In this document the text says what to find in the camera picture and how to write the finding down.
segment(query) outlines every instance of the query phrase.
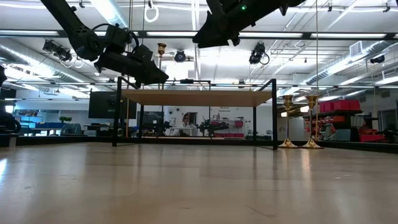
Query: ceiling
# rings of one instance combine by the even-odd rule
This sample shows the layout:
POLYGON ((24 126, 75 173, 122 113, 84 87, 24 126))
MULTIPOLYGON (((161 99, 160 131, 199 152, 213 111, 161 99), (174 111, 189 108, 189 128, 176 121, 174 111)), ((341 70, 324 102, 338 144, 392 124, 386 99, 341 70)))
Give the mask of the ceiling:
MULTIPOLYGON (((155 22, 144 20, 144 1, 134 0, 132 10, 133 30, 198 30, 206 20, 206 1, 192 0, 199 5, 198 21, 192 22, 190 0, 153 0, 155 6, 159 6, 159 18, 155 22)), ((77 6, 80 1, 67 1, 77 6)), ((118 6, 125 18, 129 18, 129 1, 118 0, 118 6)), ((331 12, 327 9, 329 0, 318 0, 318 30, 320 32, 397 32, 398 7, 395 1, 391 1, 389 12, 381 12, 386 7, 386 0, 333 0, 331 12), (354 8, 344 12, 355 2, 354 8)), ((77 6, 77 16, 88 27, 94 27, 106 23, 104 17, 91 5, 89 1, 83 1, 84 9, 77 6)), ((36 0, 30 1, 1 1, 0 2, 0 29, 33 29, 33 30, 59 30, 62 29, 42 3, 36 0)), ((154 11, 148 12, 148 17, 153 17, 154 11)), ((292 8, 286 16, 275 11, 256 22, 256 26, 248 27, 246 31, 296 31, 316 32, 317 20, 315 13, 315 0, 306 1, 303 6, 292 8)), ((42 47, 45 38, 41 37, 15 37, 16 42, 42 54, 47 55, 42 47)), ((71 48, 68 39, 57 38, 54 41, 66 48, 71 48)), ((157 52, 159 42, 167 44, 166 55, 173 55, 177 50, 185 50, 185 53, 194 60, 195 45, 190 39, 140 39, 153 52, 157 52)), ((213 47, 200 49, 200 76, 202 80, 212 82, 237 83, 244 79, 246 83, 263 83, 270 78, 276 78, 278 84, 299 84, 297 76, 306 76, 317 69, 317 46, 319 69, 326 63, 339 58, 349 52, 350 45, 356 41, 346 40, 322 40, 302 41, 297 40, 242 40, 237 47, 213 47), (269 65, 252 67, 249 65, 251 50, 258 42, 263 42, 269 50, 271 62, 269 65)), ((395 52, 389 52, 386 63, 395 61, 395 52)), ((187 65, 188 77, 196 79, 193 64, 187 65)), ((346 70, 322 80, 322 85, 337 85, 341 77, 348 79, 364 71, 364 63, 354 64, 346 70)), ((116 72, 105 70, 101 75, 95 75, 95 68, 91 62, 84 61, 81 68, 71 67, 74 71, 97 81, 105 82, 114 78, 116 72)))

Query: shelf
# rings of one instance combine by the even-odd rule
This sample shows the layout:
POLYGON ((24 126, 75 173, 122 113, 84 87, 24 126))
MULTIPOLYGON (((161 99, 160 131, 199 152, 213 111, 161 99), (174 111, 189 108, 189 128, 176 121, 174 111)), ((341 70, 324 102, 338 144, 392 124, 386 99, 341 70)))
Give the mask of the shelf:
POLYGON ((270 91, 122 90, 140 105, 256 107, 272 98, 270 91))
MULTIPOLYGON (((323 112, 323 113, 318 113, 318 118, 324 118, 327 116, 332 116, 332 115, 354 115, 354 114, 359 114, 362 113, 361 110, 334 110, 334 111, 328 111, 328 112, 323 112)), ((312 119, 316 119, 317 115, 313 114, 312 119)), ((309 115, 303 116, 303 118, 310 118, 309 115)))

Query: gray floor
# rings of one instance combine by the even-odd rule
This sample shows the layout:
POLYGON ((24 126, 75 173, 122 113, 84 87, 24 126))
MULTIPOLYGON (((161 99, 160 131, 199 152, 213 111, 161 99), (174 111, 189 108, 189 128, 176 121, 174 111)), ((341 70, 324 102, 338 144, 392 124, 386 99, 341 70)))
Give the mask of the gray floor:
POLYGON ((397 223, 398 155, 79 143, 0 152, 0 223, 397 223))

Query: ductwork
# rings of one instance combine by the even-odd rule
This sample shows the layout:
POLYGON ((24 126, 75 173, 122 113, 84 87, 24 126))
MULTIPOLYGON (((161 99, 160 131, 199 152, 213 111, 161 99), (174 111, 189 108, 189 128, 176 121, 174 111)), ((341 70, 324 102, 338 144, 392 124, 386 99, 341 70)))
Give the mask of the ductwork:
POLYGON ((127 20, 115 0, 90 0, 98 12, 112 25, 119 24, 120 28, 128 28, 127 20))
MULTIPOLYGON (((58 75, 62 82, 95 82, 9 38, 0 38, 0 59, 2 58, 6 58, 7 60, 0 62, 31 66, 34 73, 42 76, 51 78, 54 75, 58 75)), ((99 86, 99 88, 106 91, 113 91, 105 86, 99 86)))
MULTIPOLYGON (((308 79, 304 80, 301 85, 312 85, 315 82, 322 80, 326 77, 329 77, 333 74, 341 72, 355 63, 374 58, 380 54, 384 54, 388 47, 396 44, 396 41, 379 41, 379 42, 371 42, 371 41, 362 41, 362 49, 359 54, 354 57, 351 56, 351 52, 344 54, 341 57, 334 59, 332 62, 326 64, 324 67, 320 69, 320 72, 317 75, 317 71, 312 72, 308 79)), ((289 95, 299 90, 300 88, 288 88, 280 92, 280 95, 289 95)))

